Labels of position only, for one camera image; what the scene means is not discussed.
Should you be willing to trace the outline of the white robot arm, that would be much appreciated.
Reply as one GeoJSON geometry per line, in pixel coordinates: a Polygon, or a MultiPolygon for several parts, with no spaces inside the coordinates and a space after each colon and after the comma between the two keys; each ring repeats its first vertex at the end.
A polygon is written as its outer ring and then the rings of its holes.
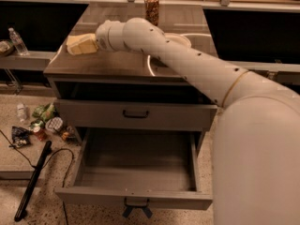
{"type": "Polygon", "coordinates": [[[165,37],[142,18],[107,20],[102,51],[155,57],[221,110],[213,139],[215,225],[300,225],[300,96],[165,37]]]}

